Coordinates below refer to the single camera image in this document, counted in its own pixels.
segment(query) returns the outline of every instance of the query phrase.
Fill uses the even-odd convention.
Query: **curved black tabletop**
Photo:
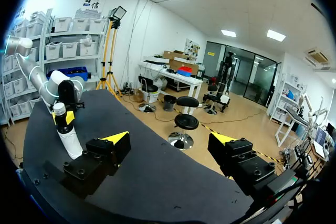
[[[107,90],[84,92],[74,122],[82,147],[92,138],[129,131],[132,150],[116,174],[85,198],[101,209],[137,219],[230,223],[252,199],[237,184],[170,146]],[[24,142],[24,169],[71,161],[42,102],[36,103]]]

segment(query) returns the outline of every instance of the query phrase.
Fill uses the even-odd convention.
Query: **yellow tripod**
[[[100,78],[100,81],[99,81],[96,89],[99,89],[100,86],[102,87],[102,89],[107,88],[115,96],[115,98],[120,102],[119,97],[117,96],[117,94],[115,93],[115,91],[112,89],[112,86],[111,86],[111,76],[112,76],[114,84],[117,87],[118,93],[119,93],[120,97],[122,97],[122,94],[120,92],[120,89],[118,87],[117,82],[115,81],[115,78],[114,78],[114,75],[113,75],[113,72],[112,72],[113,53],[114,53],[114,47],[115,47],[116,38],[117,38],[117,30],[118,30],[119,26],[120,26],[120,21],[119,20],[111,20],[110,23],[109,23],[109,28],[108,28],[108,32],[107,32],[107,36],[106,36],[106,42],[105,42],[104,58],[103,58],[103,61],[101,62],[101,64],[102,64],[102,69],[101,69],[102,76],[105,74],[106,52],[107,52],[107,46],[108,46],[108,43],[109,43],[110,32],[114,28],[110,61],[108,61],[110,67],[109,67],[109,71],[106,74],[106,77],[105,78],[104,77]]]

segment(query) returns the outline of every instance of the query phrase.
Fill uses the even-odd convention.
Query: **black stool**
[[[197,108],[199,102],[193,97],[179,97],[176,102],[177,105],[189,108]],[[181,132],[173,132],[168,137],[168,142],[176,148],[187,150],[194,145],[194,141],[185,132],[187,130],[194,130],[198,127],[198,120],[196,117],[189,114],[178,114],[175,117],[176,126],[182,129]]]
[[[212,92],[217,91],[217,85],[210,85],[208,86],[209,96],[214,97],[216,99],[216,95],[212,94]],[[209,104],[207,107],[204,108],[205,112],[210,115],[217,115],[217,111],[215,111],[215,102],[213,101],[212,104]]]
[[[141,90],[147,92],[147,104],[142,103],[139,105],[139,110],[149,113],[156,111],[156,107],[154,105],[149,104],[150,93],[156,92],[159,88],[154,85],[153,80],[146,78],[144,76],[139,76],[139,81],[141,83]]]

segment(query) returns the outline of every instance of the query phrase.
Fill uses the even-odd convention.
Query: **black trash bin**
[[[163,109],[165,111],[173,111],[174,110],[174,104],[176,103],[177,98],[172,96],[172,95],[168,95],[166,94],[163,97]]]

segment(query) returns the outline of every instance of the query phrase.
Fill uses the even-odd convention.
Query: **white bottle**
[[[64,103],[58,102],[54,105],[55,121],[57,133],[72,159],[76,159],[82,154],[83,148],[80,145],[75,128],[72,123],[67,124],[67,110]]]

